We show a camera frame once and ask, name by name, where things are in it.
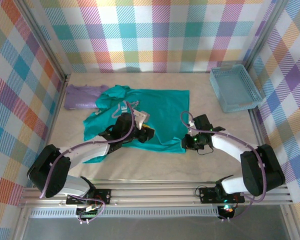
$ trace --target plastic basket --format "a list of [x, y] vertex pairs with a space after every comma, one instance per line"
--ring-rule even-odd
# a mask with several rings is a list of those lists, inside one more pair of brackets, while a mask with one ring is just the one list
[[262, 97], [242, 64], [211, 69], [210, 82], [225, 113], [255, 108]]

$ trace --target teal shirt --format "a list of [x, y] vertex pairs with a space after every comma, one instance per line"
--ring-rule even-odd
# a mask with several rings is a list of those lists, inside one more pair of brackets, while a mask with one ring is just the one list
[[[84, 140], [90, 140], [103, 132], [108, 126], [114, 125], [117, 118], [124, 112], [130, 112], [124, 101], [133, 109], [150, 114], [145, 124], [155, 130], [154, 137], [145, 143], [138, 140], [122, 145], [161, 153], [185, 153], [181, 141], [187, 134], [187, 128], [180, 121], [180, 113], [189, 111], [188, 90], [153, 90], [131, 89], [128, 86], [116, 85], [96, 101], [99, 113], [92, 113], [84, 124]], [[105, 156], [96, 157], [85, 163], [99, 163]]]

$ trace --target black mounting plate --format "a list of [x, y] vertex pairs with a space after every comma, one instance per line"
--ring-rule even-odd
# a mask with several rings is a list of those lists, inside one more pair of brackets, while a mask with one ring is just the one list
[[214, 187], [200, 187], [199, 196], [202, 204], [243, 204], [245, 202], [245, 197], [240, 193], [228, 194], [225, 198], [219, 199]]
[[[93, 193], [93, 197], [90, 197], [91, 199], [101, 199], [105, 202], [106, 205], [110, 204], [111, 199], [111, 189], [95, 189]], [[72, 196], [67, 196], [65, 204], [66, 205], [87, 205], [87, 204], [94, 204], [94, 201], [88, 201], [87, 203], [76, 199]]]

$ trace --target beige table surface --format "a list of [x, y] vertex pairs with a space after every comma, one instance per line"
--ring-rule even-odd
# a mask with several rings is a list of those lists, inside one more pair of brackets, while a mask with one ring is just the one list
[[[223, 113], [208, 73], [73, 73], [69, 84], [190, 90], [190, 112], [194, 117], [207, 114], [214, 127], [224, 127], [245, 141], [257, 143], [248, 111]], [[56, 147], [83, 142], [83, 120], [95, 112], [94, 109], [66, 110], [63, 105], [49, 142]], [[103, 162], [79, 164], [69, 174], [106, 180], [216, 181], [240, 172], [240, 163], [221, 150], [200, 156], [191, 150], [173, 154], [122, 147], [109, 154]]]

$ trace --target colorful plaid pattern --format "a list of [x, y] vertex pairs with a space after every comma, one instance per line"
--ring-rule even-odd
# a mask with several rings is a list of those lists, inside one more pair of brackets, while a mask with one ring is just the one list
[[300, 219], [300, 0], [290, 0], [250, 75], [265, 94], [257, 111]]
[[0, 0], [0, 240], [43, 148], [61, 80], [13, 0]]
[[[32, 1], [40, 2], [49, 26]], [[276, 1], [27, 0], [58, 59], [64, 51], [69, 68], [83, 73], [192, 73], [241, 63]], [[268, 11], [260, 16], [266, 4]], [[260, 26], [253, 31], [256, 21]]]

